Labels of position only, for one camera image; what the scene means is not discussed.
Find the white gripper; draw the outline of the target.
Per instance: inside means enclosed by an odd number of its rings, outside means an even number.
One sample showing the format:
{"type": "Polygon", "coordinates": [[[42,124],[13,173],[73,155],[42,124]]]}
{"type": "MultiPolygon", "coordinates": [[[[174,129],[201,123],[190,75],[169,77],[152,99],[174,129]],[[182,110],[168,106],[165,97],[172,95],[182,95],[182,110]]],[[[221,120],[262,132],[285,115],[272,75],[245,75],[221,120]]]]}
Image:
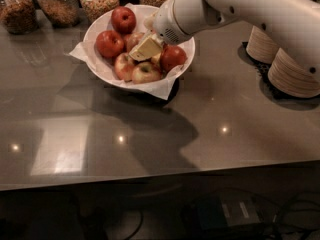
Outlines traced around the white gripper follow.
{"type": "Polygon", "coordinates": [[[129,52],[131,58],[136,61],[144,61],[160,54],[164,42],[170,45],[178,45],[191,38],[180,28],[174,15],[174,5],[175,0],[167,0],[157,12],[153,12],[145,18],[143,22],[145,28],[148,30],[154,29],[158,35],[156,33],[146,33],[129,52]]]}

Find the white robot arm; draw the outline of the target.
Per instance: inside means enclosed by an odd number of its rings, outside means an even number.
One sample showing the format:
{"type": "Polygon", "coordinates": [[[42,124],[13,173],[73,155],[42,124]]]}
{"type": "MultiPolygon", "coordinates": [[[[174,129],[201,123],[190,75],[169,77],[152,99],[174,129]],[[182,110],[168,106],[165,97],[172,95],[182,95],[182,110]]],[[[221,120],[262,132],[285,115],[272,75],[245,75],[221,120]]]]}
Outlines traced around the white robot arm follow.
{"type": "Polygon", "coordinates": [[[138,61],[196,33],[246,21],[267,34],[314,79],[320,78],[320,9],[311,0],[167,0],[130,52],[138,61]]]}

